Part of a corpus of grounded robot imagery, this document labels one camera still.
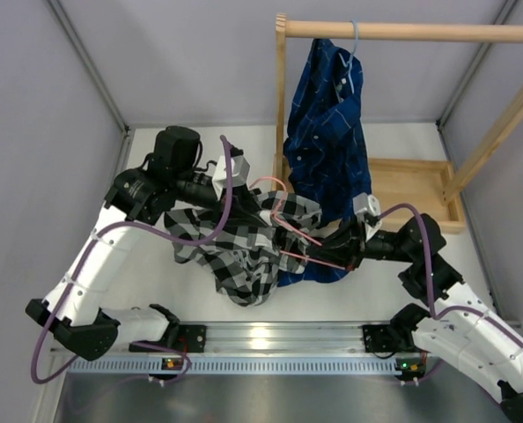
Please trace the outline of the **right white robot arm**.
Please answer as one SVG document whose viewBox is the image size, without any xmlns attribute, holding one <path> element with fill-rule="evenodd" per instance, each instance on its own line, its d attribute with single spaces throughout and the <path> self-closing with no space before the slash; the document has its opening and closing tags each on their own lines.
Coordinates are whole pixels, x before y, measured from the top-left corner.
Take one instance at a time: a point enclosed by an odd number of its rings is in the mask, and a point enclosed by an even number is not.
<svg viewBox="0 0 523 423">
<path fill-rule="evenodd" d="M 367 224 L 376 222 L 352 218 L 307 254 L 346 271 L 364 260 L 408 263 L 398 277 L 415 301 L 391 319 L 392 344 L 439 357 L 483 388 L 508 420 L 523 422 L 523 337 L 440 255 L 446 240 L 431 216 L 368 236 Z"/>
</svg>

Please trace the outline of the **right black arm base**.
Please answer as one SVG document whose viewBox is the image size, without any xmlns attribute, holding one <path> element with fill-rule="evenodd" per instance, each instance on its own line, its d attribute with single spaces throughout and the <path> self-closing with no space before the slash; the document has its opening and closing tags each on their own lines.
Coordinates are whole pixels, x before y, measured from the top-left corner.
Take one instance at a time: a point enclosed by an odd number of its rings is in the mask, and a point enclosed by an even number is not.
<svg viewBox="0 0 523 423">
<path fill-rule="evenodd" d="M 408 330 L 393 324 L 362 326 L 367 353 L 412 353 L 415 345 Z"/>
</svg>

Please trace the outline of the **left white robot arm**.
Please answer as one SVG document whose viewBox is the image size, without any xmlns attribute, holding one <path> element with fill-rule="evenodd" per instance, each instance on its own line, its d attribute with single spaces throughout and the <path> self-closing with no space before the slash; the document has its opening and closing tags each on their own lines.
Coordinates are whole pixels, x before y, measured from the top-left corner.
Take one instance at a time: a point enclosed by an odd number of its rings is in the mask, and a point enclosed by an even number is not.
<svg viewBox="0 0 523 423">
<path fill-rule="evenodd" d="M 239 148 L 221 139 L 223 155 L 212 175 L 198 168 L 200 135 L 181 126 L 161 130 L 138 167 L 119 173 L 107 192 L 83 249 L 63 279 L 26 313 L 54 340 L 88 361 L 112 347 L 149 341 L 159 351 L 179 340 L 178 321 L 166 308 L 112 310 L 101 303 L 129 252 L 145 233 L 176 246 L 202 247 L 233 226 L 264 226 L 247 188 L 250 166 Z M 171 235 L 156 228 L 177 202 L 209 212 L 206 234 Z"/>
</svg>

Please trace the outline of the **black white checkered shirt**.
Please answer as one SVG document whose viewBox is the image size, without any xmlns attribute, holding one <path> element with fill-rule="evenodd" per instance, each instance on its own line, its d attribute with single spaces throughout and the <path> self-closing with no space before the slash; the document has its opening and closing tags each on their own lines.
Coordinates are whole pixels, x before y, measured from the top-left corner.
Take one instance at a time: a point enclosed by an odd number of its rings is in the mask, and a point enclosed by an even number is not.
<svg viewBox="0 0 523 423">
<path fill-rule="evenodd" d="M 307 198 L 282 191 L 269 191 L 254 196 L 262 215 L 278 208 L 278 218 L 305 234 L 320 224 L 320 206 Z M 275 220 L 268 226 L 226 227 L 213 240 L 201 246 L 173 246 L 178 264 L 195 262 L 214 278 L 216 291 L 227 295 L 241 306 L 258 306 L 277 289 L 279 274 L 295 276 L 305 272 L 308 262 L 283 255 L 283 250 L 304 255 L 312 243 L 285 229 Z"/>
</svg>

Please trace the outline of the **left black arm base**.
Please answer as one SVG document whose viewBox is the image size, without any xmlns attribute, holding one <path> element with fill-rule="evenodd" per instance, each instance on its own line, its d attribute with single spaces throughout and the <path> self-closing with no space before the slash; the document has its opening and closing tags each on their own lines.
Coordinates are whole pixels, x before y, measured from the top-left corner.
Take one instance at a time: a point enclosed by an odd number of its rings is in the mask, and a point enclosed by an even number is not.
<svg viewBox="0 0 523 423">
<path fill-rule="evenodd" d="M 207 326 L 182 323 L 169 309 L 151 304 L 154 324 L 163 328 L 158 339 L 136 339 L 129 344 L 132 353 L 162 352 L 166 348 L 180 353 L 203 353 L 207 340 Z"/>
</svg>

